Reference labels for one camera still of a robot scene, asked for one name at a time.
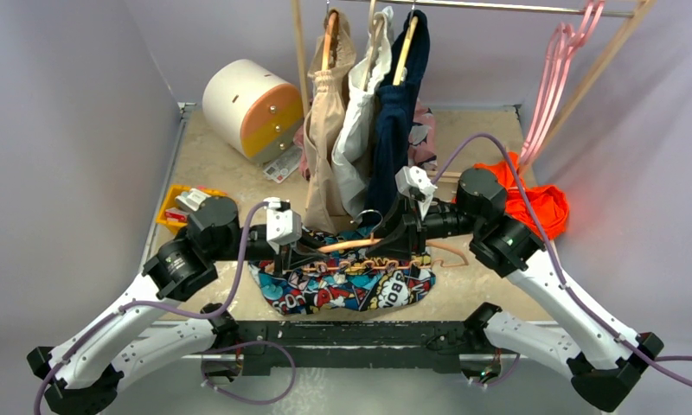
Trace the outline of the wooden hanger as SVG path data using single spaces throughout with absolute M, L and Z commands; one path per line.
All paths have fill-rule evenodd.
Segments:
M 350 239 L 318 246 L 307 253 L 289 249 L 287 257 L 277 268 L 304 272 L 405 271 L 462 267 L 469 259 L 456 248 L 431 241 L 426 220 L 409 215 L 398 221 L 396 228 L 385 238 L 370 233 L 366 239 Z

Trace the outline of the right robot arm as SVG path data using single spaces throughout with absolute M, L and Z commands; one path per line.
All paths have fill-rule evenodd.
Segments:
M 625 325 L 576 284 L 548 243 L 506 212 L 507 189 L 491 171 L 465 170 L 454 202 L 434 199 L 435 185 L 423 169 L 405 167 L 395 182 L 397 198 L 368 254 L 408 259 L 429 240 L 470 235 L 475 259 L 532 297 L 558 329 L 483 303 L 464 322 L 467 345 L 524 355 L 568 379 L 590 405 L 615 411 L 662 351 L 661 339 Z

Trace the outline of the colourful comic print shorts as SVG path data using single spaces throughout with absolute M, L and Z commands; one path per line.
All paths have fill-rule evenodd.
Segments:
M 326 271 L 278 272 L 271 260 L 251 262 L 248 268 L 264 299 L 281 315 L 312 315 L 325 310 L 358 312 L 408 306 L 421 301 L 436 283 L 428 266 L 432 257 L 415 256 L 392 264 L 376 258 L 376 270 L 364 265 L 364 248 L 331 252 Z

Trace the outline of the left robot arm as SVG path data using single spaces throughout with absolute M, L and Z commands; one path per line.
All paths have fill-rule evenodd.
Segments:
M 272 260 L 308 265 L 326 259 L 321 242 L 304 233 L 288 201 L 268 198 L 255 206 L 266 223 L 241 218 L 226 196 L 203 195 L 187 224 L 144 264 L 123 294 L 83 330 L 27 357 L 41 380 L 34 413 L 97 414 L 134 381 L 186 354 L 225 354 L 244 348 L 228 303 L 201 312 L 182 305 L 218 277 L 216 264 Z

